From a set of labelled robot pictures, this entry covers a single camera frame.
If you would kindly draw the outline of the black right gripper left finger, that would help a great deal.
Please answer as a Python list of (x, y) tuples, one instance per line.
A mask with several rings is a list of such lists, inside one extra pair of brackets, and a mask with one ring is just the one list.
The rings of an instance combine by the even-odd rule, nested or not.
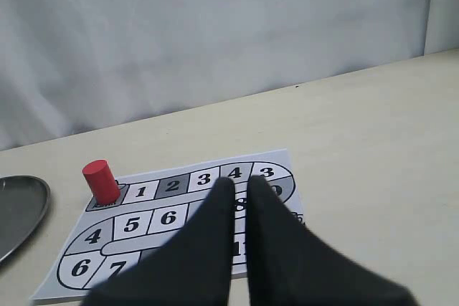
[(96, 285), (84, 305), (226, 305), (235, 233), (235, 185), (218, 178), (194, 215), (136, 266)]

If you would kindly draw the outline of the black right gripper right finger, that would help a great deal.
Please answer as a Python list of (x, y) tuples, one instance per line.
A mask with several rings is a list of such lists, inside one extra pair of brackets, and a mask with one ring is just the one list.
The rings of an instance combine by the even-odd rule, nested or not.
[(262, 176), (247, 188), (251, 305), (417, 305), (414, 295), (357, 264), (299, 222)]

